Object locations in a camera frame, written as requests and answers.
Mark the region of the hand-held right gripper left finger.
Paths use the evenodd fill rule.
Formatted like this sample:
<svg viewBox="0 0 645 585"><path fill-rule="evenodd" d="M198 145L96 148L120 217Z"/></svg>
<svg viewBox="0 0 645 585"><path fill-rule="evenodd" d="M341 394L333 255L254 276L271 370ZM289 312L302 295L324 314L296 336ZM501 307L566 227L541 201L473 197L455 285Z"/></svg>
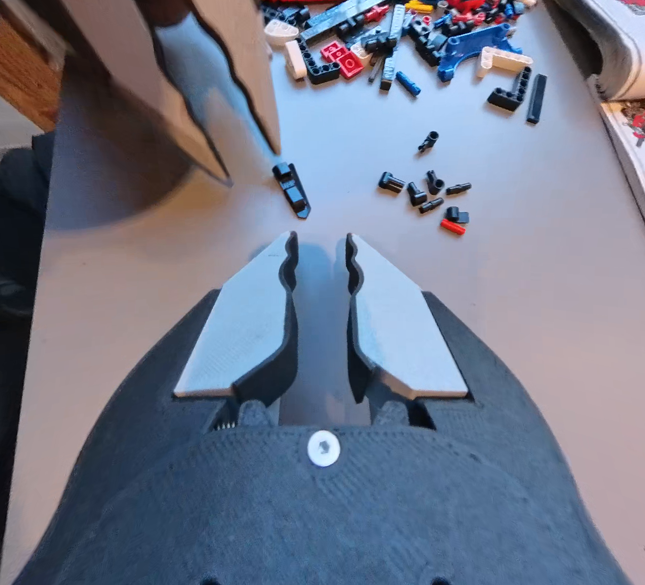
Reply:
<svg viewBox="0 0 645 585"><path fill-rule="evenodd" d="M174 387L176 397L271 406L297 374L295 232L280 234L224 283Z"/></svg>

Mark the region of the person's black clothing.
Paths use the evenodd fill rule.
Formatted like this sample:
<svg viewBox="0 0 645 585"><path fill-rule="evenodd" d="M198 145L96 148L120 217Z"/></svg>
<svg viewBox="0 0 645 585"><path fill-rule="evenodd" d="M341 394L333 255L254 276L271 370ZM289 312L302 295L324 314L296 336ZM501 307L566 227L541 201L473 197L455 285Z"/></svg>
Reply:
<svg viewBox="0 0 645 585"><path fill-rule="evenodd" d="M4 529L50 191L55 132L1 156L1 529Z"/></svg>

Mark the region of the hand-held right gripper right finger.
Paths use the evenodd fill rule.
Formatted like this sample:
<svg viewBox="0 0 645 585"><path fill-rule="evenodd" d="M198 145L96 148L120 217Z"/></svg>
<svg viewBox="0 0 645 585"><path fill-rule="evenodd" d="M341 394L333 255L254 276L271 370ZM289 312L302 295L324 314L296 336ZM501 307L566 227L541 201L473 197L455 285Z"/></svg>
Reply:
<svg viewBox="0 0 645 585"><path fill-rule="evenodd" d="M404 401L460 399L468 387L424 293L357 234L347 234L348 378L355 402L375 390Z"/></svg>

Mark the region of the black sloped brick with sticker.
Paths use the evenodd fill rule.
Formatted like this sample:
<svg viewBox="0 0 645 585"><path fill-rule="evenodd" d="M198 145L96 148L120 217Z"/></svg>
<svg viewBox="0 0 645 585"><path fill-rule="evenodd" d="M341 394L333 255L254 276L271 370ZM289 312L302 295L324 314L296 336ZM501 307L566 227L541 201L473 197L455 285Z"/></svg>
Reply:
<svg viewBox="0 0 645 585"><path fill-rule="evenodd" d="M301 220L307 219L311 205L295 165L279 162L273 166L272 173L294 214Z"/></svg>

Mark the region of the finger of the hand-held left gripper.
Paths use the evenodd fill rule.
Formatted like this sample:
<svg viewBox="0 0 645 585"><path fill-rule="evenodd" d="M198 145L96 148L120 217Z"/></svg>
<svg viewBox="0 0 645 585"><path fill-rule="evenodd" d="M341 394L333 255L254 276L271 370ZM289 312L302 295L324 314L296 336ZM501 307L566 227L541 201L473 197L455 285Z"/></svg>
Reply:
<svg viewBox="0 0 645 585"><path fill-rule="evenodd" d="M232 80L263 138L281 154L281 133L260 0L189 0L199 24L224 52Z"/></svg>
<svg viewBox="0 0 645 585"><path fill-rule="evenodd" d="M59 0L110 82L181 152L224 186L230 173L212 139L159 64L153 33L135 0Z"/></svg>

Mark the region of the grey desk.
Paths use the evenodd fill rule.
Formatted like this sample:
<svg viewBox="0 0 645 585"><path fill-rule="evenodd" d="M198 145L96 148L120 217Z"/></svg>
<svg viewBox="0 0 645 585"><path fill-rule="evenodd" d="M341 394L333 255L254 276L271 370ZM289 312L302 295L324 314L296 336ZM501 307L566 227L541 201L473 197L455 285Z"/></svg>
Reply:
<svg viewBox="0 0 645 585"><path fill-rule="evenodd" d="M294 216L272 159L219 57L215 137L234 186L222 187L69 60L60 95L1 582L11 583L57 508L81 447L141 357L202 296L285 231L300 245L297 378L286 423L367 423L354 403L344 334L344 243L358 234L430 290L510 367L541 409L596 526L625 573L644 583L644 223L548 0L514 44L547 75L541 121L486 97L475 63L442 86L405 41L398 65L422 91L381 93L366 73L295 84L271 73L283 157L311 202ZM420 154L430 131L439 139ZM426 172L445 182L428 193ZM414 182L394 194L384 171ZM447 196L449 186L472 188ZM470 214L466 233L440 227Z"/></svg>

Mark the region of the brown wooden furniture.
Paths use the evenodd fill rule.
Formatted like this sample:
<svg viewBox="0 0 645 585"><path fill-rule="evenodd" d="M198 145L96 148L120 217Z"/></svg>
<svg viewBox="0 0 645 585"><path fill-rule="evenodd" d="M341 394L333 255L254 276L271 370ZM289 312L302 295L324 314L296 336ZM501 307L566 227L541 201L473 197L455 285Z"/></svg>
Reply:
<svg viewBox="0 0 645 585"><path fill-rule="evenodd" d="M44 132L55 128L68 44L23 0L1 0L1 98Z"/></svg>

